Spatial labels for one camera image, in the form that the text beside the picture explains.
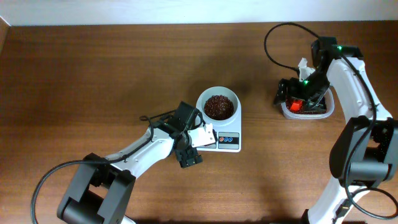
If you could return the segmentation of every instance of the red object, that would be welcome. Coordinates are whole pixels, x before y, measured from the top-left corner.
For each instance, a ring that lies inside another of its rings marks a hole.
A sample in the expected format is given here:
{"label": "red object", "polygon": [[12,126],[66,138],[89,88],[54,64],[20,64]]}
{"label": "red object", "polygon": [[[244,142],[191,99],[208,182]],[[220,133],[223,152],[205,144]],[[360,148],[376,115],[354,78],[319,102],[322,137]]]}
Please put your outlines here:
{"label": "red object", "polygon": [[294,112],[298,112],[298,111],[300,111],[302,105],[303,105],[302,100],[294,100],[292,103],[292,106],[290,107],[290,110],[294,111]]}

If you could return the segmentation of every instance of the white bracket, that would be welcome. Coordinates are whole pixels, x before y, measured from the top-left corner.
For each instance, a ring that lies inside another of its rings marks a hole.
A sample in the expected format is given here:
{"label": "white bracket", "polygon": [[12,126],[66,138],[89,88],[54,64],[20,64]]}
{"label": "white bracket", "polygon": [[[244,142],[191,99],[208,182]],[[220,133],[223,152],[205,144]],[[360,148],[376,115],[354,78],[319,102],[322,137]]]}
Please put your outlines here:
{"label": "white bracket", "polygon": [[298,64],[298,70],[300,70],[300,82],[308,78],[313,72],[315,72],[314,68],[307,67],[307,59],[301,58],[300,63]]}
{"label": "white bracket", "polygon": [[188,131],[191,139],[192,147],[206,146],[216,142],[213,134],[213,124],[205,124],[204,127],[199,127]]}

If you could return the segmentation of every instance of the white bowl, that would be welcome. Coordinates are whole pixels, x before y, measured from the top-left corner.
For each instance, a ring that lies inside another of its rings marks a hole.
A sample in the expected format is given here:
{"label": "white bowl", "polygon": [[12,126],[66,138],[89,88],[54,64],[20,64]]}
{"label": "white bowl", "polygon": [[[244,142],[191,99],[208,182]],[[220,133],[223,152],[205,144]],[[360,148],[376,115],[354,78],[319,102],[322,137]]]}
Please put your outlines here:
{"label": "white bowl", "polygon": [[[232,104],[234,105],[234,113],[230,118],[219,121],[211,119],[206,115],[205,113],[206,101],[210,99],[212,96],[216,95],[223,95],[226,96],[229,100],[231,100]],[[239,116],[241,111],[241,102],[239,101],[236,94],[229,88],[225,88],[222,86],[215,86],[208,88],[199,96],[199,99],[197,101],[197,108],[199,108],[200,111],[203,113],[203,119],[206,121],[206,123],[211,123],[213,124],[213,126],[226,126],[231,124]]]}

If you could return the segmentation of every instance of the wooden table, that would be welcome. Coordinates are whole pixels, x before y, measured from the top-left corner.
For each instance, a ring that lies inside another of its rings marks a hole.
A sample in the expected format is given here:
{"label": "wooden table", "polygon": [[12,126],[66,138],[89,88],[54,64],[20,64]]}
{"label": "wooden table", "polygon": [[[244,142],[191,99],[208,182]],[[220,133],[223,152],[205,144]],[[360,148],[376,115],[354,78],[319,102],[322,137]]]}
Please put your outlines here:
{"label": "wooden table", "polygon": [[[303,24],[359,46],[379,99],[398,117],[398,22]],[[278,81],[295,76],[264,53],[273,25],[11,27],[0,57],[1,222],[30,222],[32,192],[51,167],[114,153],[143,135],[140,115],[175,109],[182,100],[194,105],[217,85],[241,100],[242,151],[203,152],[203,163],[188,169],[174,155],[156,163],[137,180],[126,214],[199,222],[300,217],[330,178],[330,149],[345,122],[337,99],[333,115],[319,121],[287,120],[272,106]],[[302,57],[310,61],[313,41],[283,27],[270,36],[269,51],[296,66]],[[55,212],[76,168],[44,184],[40,223],[61,223]],[[381,187],[398,197],[398,178]],[[376,193],[360,204],[384,215],[395,211]],[[397,223],[357,210],[347,220]]]}

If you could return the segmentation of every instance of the coffee bean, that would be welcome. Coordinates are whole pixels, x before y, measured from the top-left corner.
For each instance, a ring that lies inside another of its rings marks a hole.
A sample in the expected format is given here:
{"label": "coffee bean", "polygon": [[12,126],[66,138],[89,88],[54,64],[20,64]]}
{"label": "coffee bean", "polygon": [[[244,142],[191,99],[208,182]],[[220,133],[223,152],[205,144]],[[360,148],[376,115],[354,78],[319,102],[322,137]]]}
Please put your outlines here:
{"label": "coffee bean", "polygon": [[221,121],[230,118],[233,113],[234,105],[226,96],[212,96],[205,103],[205,114],[211,119]]}

